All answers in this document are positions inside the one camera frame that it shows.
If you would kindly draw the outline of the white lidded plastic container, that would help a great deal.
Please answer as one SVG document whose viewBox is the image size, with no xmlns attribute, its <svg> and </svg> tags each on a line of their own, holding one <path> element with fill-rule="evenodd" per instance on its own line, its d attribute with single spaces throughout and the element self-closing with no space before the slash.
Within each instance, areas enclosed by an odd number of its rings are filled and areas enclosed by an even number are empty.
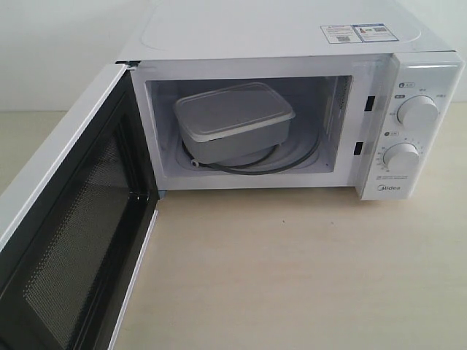
<svg viewBox="0 0 467 350">
<path fill-rule="evenodd" d="M 179 99 L 174 113 L 196 161 L 221 163 L 281 144 L 296 116 L 277 91 L 249 82 Z"/>
</svg>

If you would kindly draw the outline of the white microwave door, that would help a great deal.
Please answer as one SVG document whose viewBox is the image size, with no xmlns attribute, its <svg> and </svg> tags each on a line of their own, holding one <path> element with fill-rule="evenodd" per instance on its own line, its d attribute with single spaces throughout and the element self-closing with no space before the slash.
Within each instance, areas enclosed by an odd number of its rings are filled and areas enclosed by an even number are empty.
<svg viewBox="0 0 467 350">
<path fill-rule="evenodd" d="M 157 217 L 131 66 L 105 66 L 1 195 L 1 347 L 112 349 Z"/>
</svg>

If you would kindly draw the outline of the white Midea microwave oven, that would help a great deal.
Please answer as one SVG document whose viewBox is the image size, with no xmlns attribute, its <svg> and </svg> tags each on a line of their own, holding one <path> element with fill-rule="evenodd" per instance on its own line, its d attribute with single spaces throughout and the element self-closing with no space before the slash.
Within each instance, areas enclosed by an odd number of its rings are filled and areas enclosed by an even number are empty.
<svg viewBox="0 0 467 350">
<path fill-rule="evenodd" d="M 369 23 L 384 23 L 398 42 L 329 44 L 320 29 Z M 159 190 L 353 187 L 363 200 L 414 192 L 465 66 L 396 1 L 155 1 L 117 62 L 132 68 Z M 319 157 L 262 176 L 192 169 L 175 103 L 249 82 L 267 84 L 292 106 L 288 137 L 299 128 L 320 132 Z M 397 111 L 415 96 L 430 97 L 439 116 L 405 128 Z M 393 172 L 383 163 L 400 143 L 417 148 L 416 169 Z"/>
</svg>

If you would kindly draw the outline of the glass turntable plate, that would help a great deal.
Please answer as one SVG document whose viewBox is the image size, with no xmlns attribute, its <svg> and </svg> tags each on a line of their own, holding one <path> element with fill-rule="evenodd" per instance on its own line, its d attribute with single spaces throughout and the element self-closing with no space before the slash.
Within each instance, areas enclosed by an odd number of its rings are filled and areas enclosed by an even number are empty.
<svg viewBox="0 0 467 350">
<path fill-rule="evenodd" d="M 183 141 L 181 145 L 183 152 L 189 158 L 192 169 L 209 169 L 241 176 L 262 176 L 289 171 L 310 158 L 317 159 L 320 139 L 320 132 L 315 128 L 295 129 L 283 144 L 273 146 L 263 157 L 238 165 L 200 163 Z"/>
</svg>

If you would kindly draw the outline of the lower white timer knob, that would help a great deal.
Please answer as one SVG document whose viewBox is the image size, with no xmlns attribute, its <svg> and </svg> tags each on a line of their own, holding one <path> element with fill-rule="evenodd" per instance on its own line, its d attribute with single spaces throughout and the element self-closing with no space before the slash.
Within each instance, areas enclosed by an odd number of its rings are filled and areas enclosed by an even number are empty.
<svg viewBox="0 0 467 350">
<path fill-rule="evenodd" d="M 383 155 L 383 163 L 393 172 L 412 171 L 418 167 L 420 155 L 413 144 L 400 143 L 390 147 Z"/>
</svg>

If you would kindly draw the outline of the blue white label sticker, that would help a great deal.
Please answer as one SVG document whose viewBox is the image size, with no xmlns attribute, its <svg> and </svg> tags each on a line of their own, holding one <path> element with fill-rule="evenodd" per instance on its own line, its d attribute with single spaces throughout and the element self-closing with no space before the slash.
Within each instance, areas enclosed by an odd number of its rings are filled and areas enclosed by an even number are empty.
<svg viewBox="0 0 467 350">
<path fill-rule="evenodd" d="M 329 44 L 398 42 L 384 23 L 320 26 Z"/>
</svg>

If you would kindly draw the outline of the upper white power knob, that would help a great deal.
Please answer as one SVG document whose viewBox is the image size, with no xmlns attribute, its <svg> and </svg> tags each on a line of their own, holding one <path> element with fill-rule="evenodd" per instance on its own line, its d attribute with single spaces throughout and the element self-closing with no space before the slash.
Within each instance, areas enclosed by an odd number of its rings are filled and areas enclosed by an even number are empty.
<svg viewBox="0 0 467 350">
<path fill-rule="evenodd" d="M 439 109 L 428 96 L 415 96 L 403 102 L 397 111 L 397 119 L 405 128 L 418 128 L 434 122 Z"/>
</svg>

